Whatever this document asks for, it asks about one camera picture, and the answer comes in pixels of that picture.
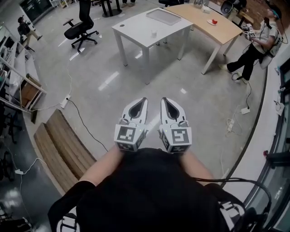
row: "wall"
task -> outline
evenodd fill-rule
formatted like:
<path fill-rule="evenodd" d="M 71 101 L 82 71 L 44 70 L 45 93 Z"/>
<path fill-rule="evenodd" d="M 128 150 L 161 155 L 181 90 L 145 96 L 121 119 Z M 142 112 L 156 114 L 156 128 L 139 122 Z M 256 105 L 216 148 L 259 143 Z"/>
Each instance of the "wall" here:
<path fill-rule="evenodd" d="M 290 28 L 287 29 L 286 34 L 290 37 Z M 261 174 L 266 162 L 263 152 L 271 149 L 278 122 L 278 114 L 274 101 L 277 101 L 278 98 L 280 76 L 278 76 L 275 68 L 283 64 L 289 58 L 290 45 L 282 44 L 277 56 L 273 58 L 268 66 L 264 101 L 253 137 L 243 158 L 231 177 L 258 180 Z M 227 183 L 223 189 L 243 202 L 252 188 L 253 185 L 250 183 Z"/>

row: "wooden table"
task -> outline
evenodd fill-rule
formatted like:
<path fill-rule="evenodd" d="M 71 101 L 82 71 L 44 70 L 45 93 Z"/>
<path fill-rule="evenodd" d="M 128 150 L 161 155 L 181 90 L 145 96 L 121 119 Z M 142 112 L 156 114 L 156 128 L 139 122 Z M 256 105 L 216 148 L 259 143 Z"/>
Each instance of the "wooden table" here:
<path fill-rule="evenodd" d="M 242 23 L 244 22 L 244 20 L 247 20 L 248 22 L 250 22 L 252 25 L 254 24 L 254 19 L 252 19 L 250 16 L 248 16 L 245 12 L 240 11 L 237 15 L 241 16 L 241 21 L 239 23 L 239 27 L 242 26 Z"/>
<path fill-rule="evenodd" d="M 223 17 L 216 11 L 212 10 L 209 14 L 203 13 L 201 9 L 193 7 L 192 4 L 176 5 L 166 8 L 168 11 L 175 13 L 188 21 L 193 23 L 193 27 L 199 29 L 204 34 L 212 38 L 216 43 L 216 48 L 213 51 L 211 57 L 209 58 L 207 64 L 202 70 L 202 74 L 205 74 L 210 64 L 216 57 L 219 49 L 232 40 L 227 47 L 224 55 L 227 54 L 231 46 L 236 41 L 238 35 L 242 33 L 242 30 L 229 21 L 227 18 Z M 217 25 L 213 26 L 207 22 L 207 20 L 215 19 L 217 20 Z"/>

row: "white table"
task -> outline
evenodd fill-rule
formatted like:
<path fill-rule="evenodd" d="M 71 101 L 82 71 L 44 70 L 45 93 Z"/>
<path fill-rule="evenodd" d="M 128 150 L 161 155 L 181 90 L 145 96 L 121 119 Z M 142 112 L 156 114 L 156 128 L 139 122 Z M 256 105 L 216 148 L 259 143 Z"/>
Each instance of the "white table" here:
<path fill-rule="evenodd" d="M 147 13 L 155 10 L 148 10 L 141 14 L 135 15 L 129 19 L 126 19 L 123 22 L 120 22 L 113 26 L 114 34 L 116 37 L 116 41 L 119 47 L 120 55 L 124 66 L 128 65 L 126 54 L 124 51 L 123 43 L 121 36 L 125 37 L 126 39 L 130 40 L 131 42 L 137 44 L 139 47 L 142 48 L 142 55 L 143 55 L 143 62 L 144 62 L 144 69 L 146 72 L 146 80 L 145 83 L 150 83 L 150 68 L 149 68 L 149 48 L 155 44 L 159 44 L 161 40 L 165 43 L 167 42 L 167 37 L 171 34 L 184 30 L 183 34 L 183 44 L 177 56 L 178 60 L 181 60 L 183 56 L 184 46 L 187 41 L 187 37 L 189 35 L 190 26 L 192 25 L 191 22 L 188 20 L 181 18 L 179 22 L 176 24 L 169 26 L 165 23 L 159 22 L 155 19 L 148 18 L 146 16 Z M 152 37 L 151 31 L 157 31 L 156 38 Z"/>

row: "cardboard box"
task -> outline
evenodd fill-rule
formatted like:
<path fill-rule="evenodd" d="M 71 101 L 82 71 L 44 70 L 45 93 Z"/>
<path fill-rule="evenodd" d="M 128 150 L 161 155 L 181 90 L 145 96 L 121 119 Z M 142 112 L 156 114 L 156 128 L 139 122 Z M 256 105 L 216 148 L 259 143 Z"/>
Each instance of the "cardboard box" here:
<path fill-rule="evenodd" d="M 33 77 L 31 77 L 29 74 L 26 75 L 26 78 L 28 78 L 30 81 L 32 81 L 37 86 L 41 87 L 41 84 L 35 80 Z M 32 101 L 35 97 L 35 95 L 38 93 L 39 89 L 34 87 L 33 85 L 29 84 L 26 80 L 23 80 L 21 84 L 21 101 L 22 105 L 26 107 L 28 102 Z"/>

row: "concrete floor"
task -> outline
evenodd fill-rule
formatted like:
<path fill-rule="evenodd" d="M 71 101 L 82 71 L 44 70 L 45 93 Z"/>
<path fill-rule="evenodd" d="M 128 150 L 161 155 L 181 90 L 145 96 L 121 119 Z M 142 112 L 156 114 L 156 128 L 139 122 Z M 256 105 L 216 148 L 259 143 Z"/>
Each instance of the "concrete floor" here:
<path fill-rule="evenodd" d="M 160 100 L 169 97 L 178 102 L 184 109 L 192 127 L 193 140 L 191 150 L 212 171 L 216 178 L 222 177 L 221 153 L 224 172 L 231 169 L 237 160 L 253 126 L 261 101 L 264 86 L 265 71 L 259 65 L 254 67 L 251 77 L 252 93 L 248 98 L 251 112 L 246 115 L 237 113 L 236 117 L 242 126 L 242 135 L 229 134 L 226 119 L 232 115 L 238 105 L 237 112 L 246 107 L 246 85 L 237 84 L 231 80 L 231 74 L 218 68 L 218 63 L 235 61 L 249 44 L 244 37 L 239 37 L 225 58 L 222 53 L 227 44 L 221 48 L 208 72 L 201 74 L 201 70 L 214 50 L 215 43 L 200 31 L 190 33 L 181 61 L 177 54 L 181 43 L 178 34 L 171 36 L 168 43 L 161 43 L 150 49 L 150 66 L 152 72 L 151 83 L 143 82 L 142 57 L 140 48 L 123 39 L 128 66 L 124 67 L 119 55 L 115 36 L 111 26 L 131 16 L 158 7 L 157 0 L 137 0 L 134 7 L 126 7 L 119 16 L 102 17 L 102 8 L 93 6 L 90 16 L 94 21 L 92 30 L 93 42 L 84 42 L 84 51 L 69 62 L 77 51 L 72 49 L 73 41 L 65 41 L 63 33 L 69 28 L 63 23 L 74 18 L 79 22 L 78 4 L 69 8 L 55 9 L 36 24 L 36 29 L 43 35 L 40 41 L 31 40 L 31 47 L 35 49 L 36 66 L 39 79 L 47 90 L 37 108 L 44 108 L 62 102 L 70 91 L 70 77 L 72 77 L 71 100 L 80 110 L 84 123 L 90 132 L 107 148 L 113 142 L 115 124 L 118 122 L 123 108 L 140 97 L 149 100 L 147 124 L 154 128 L 150 131 L 142 147 L 163 148 L 157 129 L 160 121 Z M 99 88 L 109 77 L 115 78 L 102 89 Z M 40 122 L 46 122 L 56 107 L 39 111 L 35 125 L 28 123 L 30 134 L 33 134 Z M 72 103 L 68 103 L 63 110 L 68 122 L 78 134 L 84 145 L 96 157 L 104 155 L 105 150 L 86 131 L 81 123 L 77 110 Z M 234 130 L 241 133 L 238 124 Z"/>

